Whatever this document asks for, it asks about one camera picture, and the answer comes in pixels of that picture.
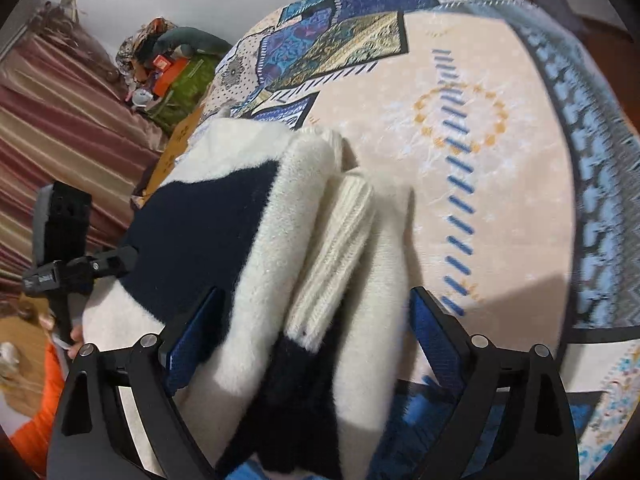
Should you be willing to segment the black and white striped sweater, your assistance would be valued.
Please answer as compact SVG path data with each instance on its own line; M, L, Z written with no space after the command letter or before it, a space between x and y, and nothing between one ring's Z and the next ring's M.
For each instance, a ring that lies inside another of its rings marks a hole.
M134 270L96 283L85 340L158 333L211 289L176 403L218 474L362 479L385 430L409 295L405 186L342 167L319 127L209 118L134 217Z

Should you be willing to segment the striped maroon curtain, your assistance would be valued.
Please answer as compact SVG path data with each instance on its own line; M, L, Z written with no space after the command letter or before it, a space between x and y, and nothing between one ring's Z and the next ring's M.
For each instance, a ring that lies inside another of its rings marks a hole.
M130 197L167 138L125 104L104 49L62 6L38 10L1 62L1 298L21 295L32 264L32 217L54 180L91 194L89 248L114 246Z

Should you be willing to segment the wooden lap desk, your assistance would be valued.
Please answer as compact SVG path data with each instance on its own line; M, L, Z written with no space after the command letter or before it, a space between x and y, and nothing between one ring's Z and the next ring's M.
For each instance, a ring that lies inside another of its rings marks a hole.
M197 107L188 117L184 118L176 125L172 135L166 145L165 151L158 160L153 170L149 183L142 192L141 203L144 205L153 193L160 187L174 169L177 158L184 153L188 146L188 141L195 128L198 126L204 106Z

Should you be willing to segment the green basket of clutter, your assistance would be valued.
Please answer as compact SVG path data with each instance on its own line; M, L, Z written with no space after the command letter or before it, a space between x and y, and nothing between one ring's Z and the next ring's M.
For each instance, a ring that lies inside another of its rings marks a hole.
M136 112L172 133L178 122L200 104L224 55L197 53L192 58L161 54L152 57L155 41L177 26L154 18L122 42L115 62L128 89L125 102Z

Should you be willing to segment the grey plush toy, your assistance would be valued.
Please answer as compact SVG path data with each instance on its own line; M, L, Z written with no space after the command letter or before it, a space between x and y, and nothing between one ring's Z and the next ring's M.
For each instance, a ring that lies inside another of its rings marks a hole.
M231 44L209 32L194 27L175 27L164 32L155 41L152 57L169 54L178 58L192 58L194 54L205 53L224 55L231 49Z

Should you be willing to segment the blue patchwork bed quilt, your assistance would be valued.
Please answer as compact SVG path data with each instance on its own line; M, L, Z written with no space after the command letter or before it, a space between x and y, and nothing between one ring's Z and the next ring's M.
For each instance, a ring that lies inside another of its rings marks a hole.
M639 141L575 36L527 0L298 0L224 60L224 104L407 182L413 284L555 348L579 474L614 476L639 437Z

